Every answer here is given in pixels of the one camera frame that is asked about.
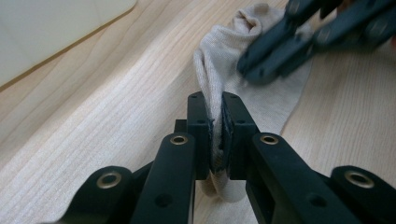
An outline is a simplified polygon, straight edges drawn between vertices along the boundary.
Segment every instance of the cloth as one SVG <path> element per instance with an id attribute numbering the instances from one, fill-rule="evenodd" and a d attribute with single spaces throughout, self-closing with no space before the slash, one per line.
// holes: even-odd
<path id="1" fill-rule="evenodd" d="M 261 132 L 280 133 L 296 106 L 308 78 L 311 63 L 306 63 L 286 78 L 267 86 L 247 83 L 236 71 L 236 64 L 248 45 L 283 17 L 283 10 L 257 4 L 240 9 L 228 27 L 216 25 L 203 38 L 193 60 L 199 85 L 205 97 L 208 117 L 213 120 L 213 167 L 219 166 L 221 142 L 221 95 L 224 91 L 241 97 Z M 303 28 L 309 33 L 309 27 Z M 225 171 L 210 174 L 200 182 L 204 194 L 220 196 L 226 202 L 240 201 L 245 181 L 230 180 Z"/>

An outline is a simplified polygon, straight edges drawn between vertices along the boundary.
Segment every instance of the wood grain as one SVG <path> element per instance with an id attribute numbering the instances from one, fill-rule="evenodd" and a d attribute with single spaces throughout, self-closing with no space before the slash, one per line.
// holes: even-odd
<path id="1" fill-rule="evenodd" d="M 108 165 L 152 161 L 198 91 L 192 54 L 214 24 L 259 1 L 138 1 L 134 10 L 0 92 L 1 223 L 62 216 L 86 178 Z M 283 7 L 286 0 L 268 4 Z M 357 164 L 395 182 L 395 53 L 317 57 L 284 129 L 326 175 Z M 245 210 L 196 193 L 195 223 L 254 223 Z M 247 207 L 244 200 L 235 206 Z"/>

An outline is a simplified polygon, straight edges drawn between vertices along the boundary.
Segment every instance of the light wood surface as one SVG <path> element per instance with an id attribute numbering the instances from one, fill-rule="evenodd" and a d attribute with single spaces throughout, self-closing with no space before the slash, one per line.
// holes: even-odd
<path id="1" fill-rule="evenodd" d="M 97 169 L 135 171 L 152 161 L 174 120 L 185 118 L 187 96 L 199 90 L 192 54 L 200 40 L 255 2 L 138 1 L 1 91 L 0 223 L 54 221 Z M 325 175 L 353 164 L 395 187 L 395 71 L 396 54 L 386 47 L 316 57 L 283 136 Z M 207 223 L 220 204 L 197 190 L 195 223 Z M 217 223 L 255 219 L 244 211 L 234 216 Z"/>

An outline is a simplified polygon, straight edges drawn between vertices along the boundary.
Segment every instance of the brass grommet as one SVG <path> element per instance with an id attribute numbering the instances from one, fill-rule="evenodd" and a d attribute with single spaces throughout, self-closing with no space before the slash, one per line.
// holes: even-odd
<path id="1" fill-rule="evenodd" d="M 171 138 L 171 143 L 173 145 L 183 145 L 187 143 L 189 139 L 183 135 L 177 135 Z"/>
<path id="2" fill-rule="evenodd" d="M 116 187 L 121 181 L 121 175 L 118 172 L 112 171 L 105 173 L 96 181 L 99 189 L 111 189 Z"/>
<path id="3" fill-rule="evenodd" d="M 374 181 L 369 178 L 367 175 L 356 171 L 346 171 L 345 178 L 350 183 L 359 186 L 364 189 L 371 189 L 374 187 Z"/>
<path id="4" fill-rule="evenodd" d="M 279 141 L 277 140 L 277 138 L 271 136 L 271 135 L 263 135 L 260 140 L 262 140 L 262 142 L 264 142 L 265 144 L 268 145 L 276 145 Z"/>

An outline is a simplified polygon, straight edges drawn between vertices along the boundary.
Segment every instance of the wooden table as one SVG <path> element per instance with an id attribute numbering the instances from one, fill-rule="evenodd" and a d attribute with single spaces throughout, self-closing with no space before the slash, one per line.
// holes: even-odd
<path id="1" fill-rule="evenodd" d="M 192 54 L 200 40 L 255 2 L 138 1 L 131 13 L 2 90 L 0 222 L 54 221 L 97 169 L 135 171 L 152 161 L 174 120 L 185 118 L 187 96 L 199 90 Z M 283 136 L 325 175 L 353 164 L 396 187 L 395 71 L 395 51 L 386 46 L 316 57 Z M 197 190 L 195 223 L 209 222 L 221 205 Z M 255 220 L 243 211 L 227 216 L 218 223 Z"/>

